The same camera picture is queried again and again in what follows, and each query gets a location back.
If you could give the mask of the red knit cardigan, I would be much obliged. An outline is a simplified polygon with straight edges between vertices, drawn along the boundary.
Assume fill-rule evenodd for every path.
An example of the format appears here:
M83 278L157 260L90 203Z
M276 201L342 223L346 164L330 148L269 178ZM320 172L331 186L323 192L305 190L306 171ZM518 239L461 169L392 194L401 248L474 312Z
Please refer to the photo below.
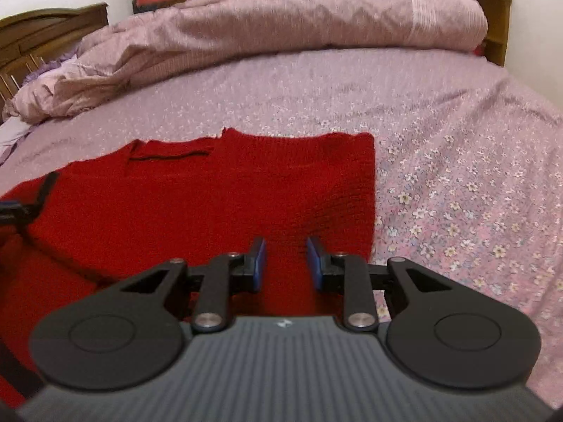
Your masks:
M227 129L187 142L135 140L4 195L27 213L1 230L1 340L31 368L28 340L46 314L164 261L203 265L265 242L263 283L241 313L341 315L319 293L306 241L369 257L375 149L368 133L253 136Z

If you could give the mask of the purple white pillow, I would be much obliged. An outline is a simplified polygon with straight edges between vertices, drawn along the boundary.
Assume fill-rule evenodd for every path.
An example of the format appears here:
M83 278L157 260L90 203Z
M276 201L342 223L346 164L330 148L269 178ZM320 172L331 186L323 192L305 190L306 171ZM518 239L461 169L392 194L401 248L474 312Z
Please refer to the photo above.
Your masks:
M26 85L39 76L47 73L48 71L59 68L63 63L76 58L77 48L74 47L70 51L60 55L55 60L48 61L41 65L37 70L30 72L23 79L23 84ZM20 117L10 117L1 126L1 164L4 164L10 155L17 149L18 144L21 143L31 132L31 124L25 123Z

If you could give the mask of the pink floral bed sheet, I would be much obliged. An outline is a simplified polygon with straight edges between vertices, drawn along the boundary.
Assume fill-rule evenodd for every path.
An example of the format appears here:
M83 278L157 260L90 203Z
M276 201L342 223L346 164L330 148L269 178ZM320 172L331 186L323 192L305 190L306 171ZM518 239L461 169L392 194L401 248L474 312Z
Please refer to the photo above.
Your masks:
M562 114L502 68L453 51L371 49L261 56L125 94L34 130L1 188L135 139L371 133L375 242L532 318L529 384L562 402Z

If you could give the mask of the brown wooden headboard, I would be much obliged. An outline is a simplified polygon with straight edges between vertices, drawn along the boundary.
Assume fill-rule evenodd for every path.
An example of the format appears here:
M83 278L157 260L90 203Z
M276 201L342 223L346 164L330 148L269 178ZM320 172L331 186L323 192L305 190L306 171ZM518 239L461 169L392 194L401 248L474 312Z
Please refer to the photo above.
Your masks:
M99 3L78 9L36 9L2 19L1 101L11 99L28 74L107 26L107 7Z

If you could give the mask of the pink crumpled duvet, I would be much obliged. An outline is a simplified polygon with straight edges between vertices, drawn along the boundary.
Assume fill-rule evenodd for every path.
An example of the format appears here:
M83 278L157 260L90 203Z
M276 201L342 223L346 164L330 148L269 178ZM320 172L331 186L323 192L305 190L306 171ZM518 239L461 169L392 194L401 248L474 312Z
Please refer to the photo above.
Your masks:
M488 21L476 0L187 0L85 36L74 59L24 85L4 119L72 117L184 71L325 48L473 51Z

